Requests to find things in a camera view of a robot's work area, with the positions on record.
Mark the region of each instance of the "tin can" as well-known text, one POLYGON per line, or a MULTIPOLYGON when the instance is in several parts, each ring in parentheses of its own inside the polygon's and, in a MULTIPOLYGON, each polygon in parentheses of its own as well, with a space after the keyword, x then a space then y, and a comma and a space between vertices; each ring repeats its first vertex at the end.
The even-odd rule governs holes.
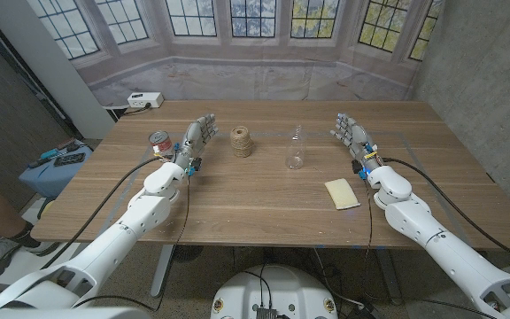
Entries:
POLYGON ((173 143, 170 141, 168 133, 158 131, 149 136, 152 149, 158 155, 174 155, 173 143))

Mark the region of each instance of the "clear glass bottle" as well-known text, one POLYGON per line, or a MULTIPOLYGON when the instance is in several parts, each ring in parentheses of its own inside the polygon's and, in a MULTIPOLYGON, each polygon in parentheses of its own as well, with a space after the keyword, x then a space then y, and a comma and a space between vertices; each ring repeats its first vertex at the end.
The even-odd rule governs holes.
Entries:
POLYGON ((287 146, 287 157, 285 164, 290 169, 302 167, 306 152, 306 133, 301 125, 297 125, 290 134, 289 145, 287 146))

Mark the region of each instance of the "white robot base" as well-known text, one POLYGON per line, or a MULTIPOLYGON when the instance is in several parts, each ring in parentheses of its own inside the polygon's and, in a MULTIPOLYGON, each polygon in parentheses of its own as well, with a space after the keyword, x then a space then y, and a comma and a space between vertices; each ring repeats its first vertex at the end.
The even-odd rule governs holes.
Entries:
POLYGON ((262 277, 271 290, 269 295, 267 285, 259 279, 261 267, 246 269, 221 286, 213 299, 210 318, 337 318, 331 293, 316 278, 290 266, 266 265, 262 277))

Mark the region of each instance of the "table leg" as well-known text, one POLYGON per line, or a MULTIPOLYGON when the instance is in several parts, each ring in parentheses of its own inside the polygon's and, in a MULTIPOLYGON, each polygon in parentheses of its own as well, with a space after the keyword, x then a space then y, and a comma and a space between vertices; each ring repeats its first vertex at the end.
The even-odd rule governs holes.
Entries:
POLYGON ((393 305, 400 305, 403 303, 403 296, 398 287, 397 273, 393 266, 393 260, 390 257, 390 251, 387 249, 375 249, 379 266, 381 267, 382 276, 387 287, 387 292, 390 296, 390 302, 393 305))
POLYGON ((151 296, 159 298, 165 292, 166 278, 170 270, 170 260, 173 258, 174 245, 163 245, 158 257, 157 270, 152 279, 151 296))

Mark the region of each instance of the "yellow sponge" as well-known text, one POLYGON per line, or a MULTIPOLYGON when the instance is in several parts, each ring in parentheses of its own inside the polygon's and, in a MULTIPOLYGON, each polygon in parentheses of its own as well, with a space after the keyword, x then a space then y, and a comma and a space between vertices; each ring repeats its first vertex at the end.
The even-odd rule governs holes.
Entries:
POLYGON ((361 205, 358 198, 355 197, 352 187, 345 178, 327 182, 324 183, 324 185, 326 185, 329 195, 334 200, 336 209, 347 209, 361 205))

